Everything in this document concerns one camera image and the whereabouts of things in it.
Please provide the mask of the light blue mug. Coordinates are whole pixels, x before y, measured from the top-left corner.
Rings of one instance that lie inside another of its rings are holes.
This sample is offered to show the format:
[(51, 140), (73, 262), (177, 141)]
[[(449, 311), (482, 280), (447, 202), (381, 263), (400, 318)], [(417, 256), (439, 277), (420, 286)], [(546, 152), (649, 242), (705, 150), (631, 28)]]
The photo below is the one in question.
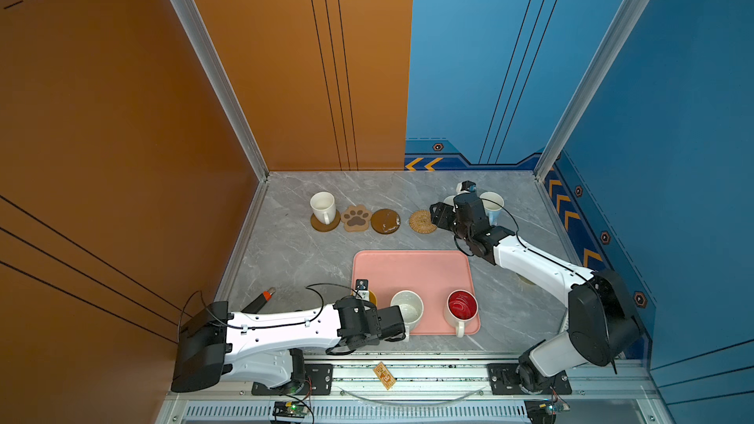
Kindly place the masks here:
[(479, 198), (483, 203), (489, 224), (492, 226), (497, 225), (498, 219), (505, 208), (504, 198), (500, 194), (496, 194), (496, 192), (483, 192)]

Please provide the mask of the woven rattan round coaster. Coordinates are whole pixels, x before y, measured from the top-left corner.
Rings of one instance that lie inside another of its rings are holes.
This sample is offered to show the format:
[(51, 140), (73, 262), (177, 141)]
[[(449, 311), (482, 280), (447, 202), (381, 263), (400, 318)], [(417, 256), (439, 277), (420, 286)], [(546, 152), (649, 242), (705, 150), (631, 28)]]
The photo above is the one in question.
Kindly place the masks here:
[(419, 234), (428, 235), (437, 230), (437, 227), (432, 223), (431, 214), (428, 210), (418, 210), (408, 219), (410, 227)]

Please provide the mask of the dark brown round coaster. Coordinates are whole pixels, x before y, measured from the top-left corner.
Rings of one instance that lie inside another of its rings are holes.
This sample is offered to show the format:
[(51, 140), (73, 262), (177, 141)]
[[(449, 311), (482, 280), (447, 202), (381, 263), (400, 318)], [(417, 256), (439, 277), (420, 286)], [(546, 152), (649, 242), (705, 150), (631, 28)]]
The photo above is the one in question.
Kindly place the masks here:
[(401, 227), (401, 217), (395, 210), (379, 209), (371, 216), (372, 229), (381, 235), (391, 235), (396, 233)]

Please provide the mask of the white mug red inside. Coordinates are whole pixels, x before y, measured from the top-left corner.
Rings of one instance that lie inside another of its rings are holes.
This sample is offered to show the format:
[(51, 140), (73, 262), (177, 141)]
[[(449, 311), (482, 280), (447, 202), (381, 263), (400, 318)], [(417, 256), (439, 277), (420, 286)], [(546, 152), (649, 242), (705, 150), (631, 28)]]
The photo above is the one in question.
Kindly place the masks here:
[(469, 291), (455, 290), (445, 301), (444, 318), (458, 338), (467, 331), (467, 324), (474, 320), (479, 312), (476, 297)]

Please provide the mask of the cork paw print coaster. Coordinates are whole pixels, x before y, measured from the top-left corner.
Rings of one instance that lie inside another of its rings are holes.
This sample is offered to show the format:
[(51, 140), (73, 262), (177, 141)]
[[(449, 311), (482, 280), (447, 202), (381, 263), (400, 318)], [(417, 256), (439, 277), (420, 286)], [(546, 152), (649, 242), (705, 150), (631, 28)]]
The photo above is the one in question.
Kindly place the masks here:
[(372, 212), (363, 204), (349, 206), (341, 215), (344, 229), (348, 233), (365, 232), (370, 227)]

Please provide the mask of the light round wooden coaster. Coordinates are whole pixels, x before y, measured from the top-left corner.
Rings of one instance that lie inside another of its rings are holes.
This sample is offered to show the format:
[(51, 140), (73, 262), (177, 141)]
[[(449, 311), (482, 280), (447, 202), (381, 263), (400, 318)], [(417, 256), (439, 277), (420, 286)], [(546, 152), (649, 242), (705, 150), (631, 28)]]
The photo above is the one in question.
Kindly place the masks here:
[(335, 230), (341, 223), (341, 213), (336, 211), (334, 220), (330, 224), (322, 223), (314, 214), (310, 216), (311, 227), (320, 233), (327, 233)]

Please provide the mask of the cream white mug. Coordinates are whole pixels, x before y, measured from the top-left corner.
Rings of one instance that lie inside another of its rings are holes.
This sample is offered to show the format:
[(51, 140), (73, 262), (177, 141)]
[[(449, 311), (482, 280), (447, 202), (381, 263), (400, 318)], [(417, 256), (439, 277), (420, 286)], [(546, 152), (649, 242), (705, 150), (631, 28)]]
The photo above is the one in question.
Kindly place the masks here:
[(335, 196), (330, 192), (318, 192), (310, 198), (312, 213), (324, 224), (330, 224), (336, 215)]

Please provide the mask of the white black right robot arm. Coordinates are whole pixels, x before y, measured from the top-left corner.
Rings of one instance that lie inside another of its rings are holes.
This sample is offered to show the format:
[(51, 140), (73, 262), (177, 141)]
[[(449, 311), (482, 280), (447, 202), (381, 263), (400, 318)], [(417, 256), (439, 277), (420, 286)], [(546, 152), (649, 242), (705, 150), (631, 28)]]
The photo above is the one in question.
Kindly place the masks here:
[(523, 240), (518, 229), (493, 225), (485, 200), (464, 190), (452, 204), (430, 206), (431, 223), (467, 245), (465, 254), (509, 270), (549, 292), (567, 308), (567, 329), (518, 358), (516, 376), (528, 394), (551, 388), (555, 377), (585, 363), (605, 367), (646, 332), (624, 280), (553, 257)]

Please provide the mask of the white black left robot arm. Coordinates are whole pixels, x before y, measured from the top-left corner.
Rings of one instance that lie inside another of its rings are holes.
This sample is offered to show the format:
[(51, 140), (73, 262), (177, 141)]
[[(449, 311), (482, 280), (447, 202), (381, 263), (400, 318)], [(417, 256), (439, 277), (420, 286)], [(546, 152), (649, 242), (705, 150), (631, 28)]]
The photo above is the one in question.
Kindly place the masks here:
[(228, 302), (213, 302), (179, 323), (170, 390), (192, 393), (229, 381), (290, 394), (306, 384), (306, 349), (348, 355), (404, 337), (406, 320), (398, 306), (379, 308), (353, 294), (275, 314), (231, 312)]

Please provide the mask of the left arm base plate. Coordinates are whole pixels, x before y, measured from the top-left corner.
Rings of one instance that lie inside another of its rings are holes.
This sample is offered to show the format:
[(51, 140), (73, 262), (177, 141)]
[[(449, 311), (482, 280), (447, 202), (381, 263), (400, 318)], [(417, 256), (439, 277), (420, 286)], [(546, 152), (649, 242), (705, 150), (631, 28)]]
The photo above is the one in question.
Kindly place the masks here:
[(292, 379), (276, 388), (253, 383), (251, 394), (260, 397), (290, 395), (299, 398), (308, 396), (329, 396), (333, 383), (333, 365), (329, 363), (304, 363), (294, 369)]

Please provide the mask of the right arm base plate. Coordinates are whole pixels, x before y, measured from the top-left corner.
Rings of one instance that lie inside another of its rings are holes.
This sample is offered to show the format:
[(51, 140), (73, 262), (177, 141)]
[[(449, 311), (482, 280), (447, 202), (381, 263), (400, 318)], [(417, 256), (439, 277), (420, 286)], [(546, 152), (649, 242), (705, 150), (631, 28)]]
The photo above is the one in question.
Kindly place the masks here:
[(490, 363), (487, 365), (488, 379), (492, 393), (502, 395), (560, 395), (568, 396), (573, 393), (571, 381), (565, 371), (542, 378), (534, 375), (520, 374), (518, 363)]

